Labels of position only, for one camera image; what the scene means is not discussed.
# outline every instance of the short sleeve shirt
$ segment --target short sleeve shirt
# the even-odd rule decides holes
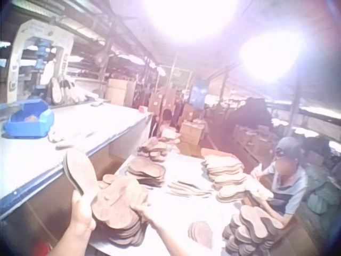
[[[299,166],[294,181],[290,186],[281,185],[281,175],[276,171],[274,163],[266,170],[265,174],[274,174],[271,190],[273,199],[269,205],[281,215],[294,214],[298,208],[307,188],[307,175],[305,170]]]

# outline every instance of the white tabletop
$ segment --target white tabletop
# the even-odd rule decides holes
[[[129,157],[121,166],[117,172],[118,175],[124,174],[127,163],[133,158],[134,156]],[[201,184],[209,182],[202,171],[201,161],[198,158],[170,153],[163,163],[166,168],[166,183],[183,174],[190,175],[194,182]],[[213,231],[214,255],[227,255],[224,249],[225,243],[222,241],[222,232],[225,226],[230,223],[232,215],[239,213],[241,202],[219,203],[215,194],[210,198],[186,198],[169,195],[165,193],[166,186],[154,188],[150,191],[148,201],[153,207],[157,208],[161,221],[167,230],[175,237],[183,238],[183,241],[186,241],[190,224],[195,221],[205,221]],[[115,247],[100,239],[96,230],[92,234],[90,244],[97,250],[112,256],[169,255],[158,234],[150,226],[147,228],[144,241],[139,247],[131,246],[126,249]]]
[[[53,112],[54,127],[60,133],[73,134],[85,129],[95,131],[94,135],[77,145],[88,155],[148,116],[136,109],[106,103],[98,107],[85,104],[57,108]],[[45,172],[53,174],[61,170],[65,151],[56,150],[55,144],[47,137],[28,140],[0,138],[0,198],[21,193],[19,188]]]

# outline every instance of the blue plastic bin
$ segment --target blue plastic bin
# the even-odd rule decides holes
[[[4,124],[7,135],[15,138],[47,136],[54,123],[54,112],[52,112],[45,101],[41,99],[30,99],[18,101],[16,104],[22,106],[21,110],[11,115]],[[37,121],[25,121],[29,116],[35,116]]]

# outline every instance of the baseball cap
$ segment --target baseball cap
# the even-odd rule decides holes
[[[294,137],[284,137],[277,144],[276,156],[295,161],[299,160],[301,158],[301,144]]]

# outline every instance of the white table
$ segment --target white table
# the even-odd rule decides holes
[[[77,145],[89,156],[150,117],[136,109],[106,103],[98,107],[84,104],[57,108],[53,112],[58,132],[95,131]],[[65,152],[56,150],[47,137],[0,138],[1,219],[61,176]]]
[[[129,157],[117,171],[117,175],[124,175],[127,164],[134,157]],[[181,175],[183,172],[189,173],[194,181],[209,182],[202,171],[201,161],[198,158],[175,153],[168,154],[167,160],[163,163],[167,170],[165,176],[166,183],[171,182],[174,177]],[[215,194],[210,198],[186,198],[169,195],[165,193],[166,186],[154,188],[154,190],[150,191],[148,201],[154,207],[157,207],[159,216],[169,232],[177,238],[186,238],[188,237],[188,227],[191,223],[194,221],[205,221],[213,231],[214,254],[227,255],[224,250],[225,243],[222,241],[222,232],[224,227],[230,223],[232,215],[239,213],[241,202],[219,203],[215,198]],[[112,256],[169,255],[158,234],[150,226],[147,228],[144,241],[139,247],[131,246],[126,249],[115,247],[101,239],[96,230],[92,233],[90,245]]]

